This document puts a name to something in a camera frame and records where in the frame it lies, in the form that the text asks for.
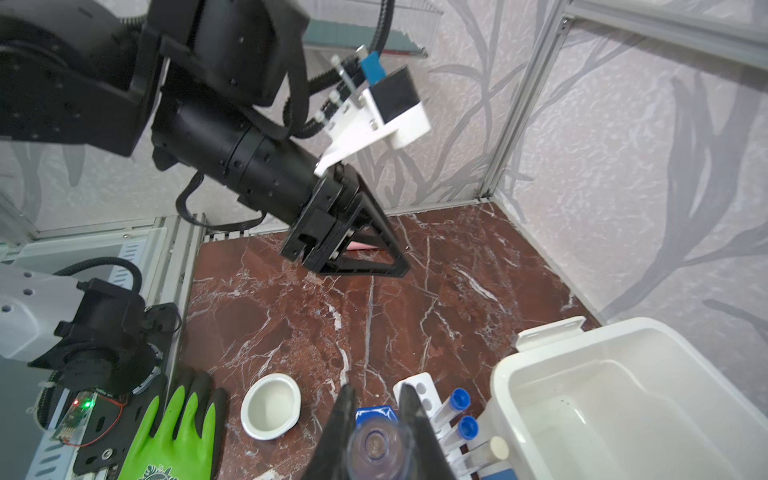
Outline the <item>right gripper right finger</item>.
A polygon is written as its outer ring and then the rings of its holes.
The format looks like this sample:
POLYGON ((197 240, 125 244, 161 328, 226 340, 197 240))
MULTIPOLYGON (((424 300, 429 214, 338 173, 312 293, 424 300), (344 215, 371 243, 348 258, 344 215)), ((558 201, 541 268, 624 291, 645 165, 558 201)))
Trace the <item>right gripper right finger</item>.
POLYGON ((455 480, 416 389, 401 387, 399 423, 409 446, 406 479, 455 480))

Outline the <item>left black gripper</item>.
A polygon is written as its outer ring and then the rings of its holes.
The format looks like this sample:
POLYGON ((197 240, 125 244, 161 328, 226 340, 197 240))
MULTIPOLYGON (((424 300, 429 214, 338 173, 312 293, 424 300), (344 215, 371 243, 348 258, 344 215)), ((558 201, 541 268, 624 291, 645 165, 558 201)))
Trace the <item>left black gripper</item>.
POLYGON ((152 125, 153 160, 194 169, 176 199, 199 225, 189 197, 211 178, 238 202, 289 225, 281 253, 326 276, 402 278, 410 265, 388 218, 359 174, 336 166, 316 176, 316 158, 291 140, 274 140, 207 87, 166 89, 152 125))

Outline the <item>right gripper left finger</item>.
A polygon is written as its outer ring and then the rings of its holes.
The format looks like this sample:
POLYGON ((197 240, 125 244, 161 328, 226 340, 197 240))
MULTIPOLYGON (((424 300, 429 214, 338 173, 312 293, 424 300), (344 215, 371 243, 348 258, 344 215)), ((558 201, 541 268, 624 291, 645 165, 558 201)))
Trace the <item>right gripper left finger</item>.
POLYGON ((302 480, 348 479, 347 450, 356 429, 357 395, 343 385, 302 480))

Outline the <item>clear cylinder blue hexagonal base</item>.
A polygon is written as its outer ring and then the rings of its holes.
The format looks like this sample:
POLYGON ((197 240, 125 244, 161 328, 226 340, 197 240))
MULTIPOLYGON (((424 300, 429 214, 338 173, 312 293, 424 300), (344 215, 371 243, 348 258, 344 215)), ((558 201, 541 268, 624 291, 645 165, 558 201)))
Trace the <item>clear cylinder blue hexagonal base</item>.
POLYGON ((390 406, 356 411, 356 427, 347 446, 349 479, 401 480, 407 477, 411 441, 390 406))

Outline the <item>blue capped test tube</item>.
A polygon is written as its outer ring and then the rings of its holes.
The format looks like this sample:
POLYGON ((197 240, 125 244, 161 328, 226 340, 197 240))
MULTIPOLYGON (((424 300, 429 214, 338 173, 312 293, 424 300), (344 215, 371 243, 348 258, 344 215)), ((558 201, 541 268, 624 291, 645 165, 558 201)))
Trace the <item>blue capped test tube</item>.
POLYGON ((471 416, 462 417, 448 433, 439 440, 440 446, 446 456, 460 449, 469 441, 474 440, 479 433, 479 425, 471 416))
POLYGON ((435 431, 440 431, 448 425, 456 416, 464 412, 471 405, 470 394, 463 388, 456 388, 447 399, 435 410, 430 422, 435 431))

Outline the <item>white capped test tube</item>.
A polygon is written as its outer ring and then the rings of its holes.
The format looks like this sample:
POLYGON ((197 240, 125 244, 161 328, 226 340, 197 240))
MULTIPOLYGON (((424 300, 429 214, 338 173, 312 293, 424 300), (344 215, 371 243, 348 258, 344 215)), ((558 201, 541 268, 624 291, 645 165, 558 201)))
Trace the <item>white capped test tube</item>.
POLYGON ((468 451, 450 464, 457 478, 470 476, 480 470, 506 461, 509 446, 500 436, 493 436, 482 445, 468 451))

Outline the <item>white shallow ceramic dish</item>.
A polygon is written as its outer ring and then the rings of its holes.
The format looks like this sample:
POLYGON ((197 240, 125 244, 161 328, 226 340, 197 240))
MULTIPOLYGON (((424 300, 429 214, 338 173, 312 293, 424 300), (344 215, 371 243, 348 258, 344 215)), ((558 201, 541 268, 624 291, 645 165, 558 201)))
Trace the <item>white shallow ceramic dish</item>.
POLYGON ((271 441, 293 428, 300 417, 301 393, 296 381, 282 373, 260 378, 246 393, 240 418, 245 433, 271 441))

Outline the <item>white plastic storage bin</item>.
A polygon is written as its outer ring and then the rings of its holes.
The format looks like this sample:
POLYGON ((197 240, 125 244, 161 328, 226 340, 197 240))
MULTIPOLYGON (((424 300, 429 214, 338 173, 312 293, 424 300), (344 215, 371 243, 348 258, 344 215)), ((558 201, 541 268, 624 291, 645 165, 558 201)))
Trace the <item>white plastic storage bin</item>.
POLYGON ((766 417, 667 325, 521 332, 493 368, 486 426, 521 479, 763 479, 766 417))

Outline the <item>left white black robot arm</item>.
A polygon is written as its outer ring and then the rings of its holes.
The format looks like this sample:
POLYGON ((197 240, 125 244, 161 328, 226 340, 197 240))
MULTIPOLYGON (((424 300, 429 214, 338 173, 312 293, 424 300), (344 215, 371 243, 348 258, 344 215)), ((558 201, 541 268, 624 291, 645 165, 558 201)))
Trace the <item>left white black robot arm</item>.
POLYGON ((372 193, 347 166, 315 173, 299 140, 309 100, 349 99, 359 60, 309 77, 308 14, 294 1, 154 1, 120 18, 95 1, 1 5, 1 132, 127 156, 145 128, 157 168, 212 178, 286 222, 283 255, 320 275, 398 278, 409 265, 372 193))

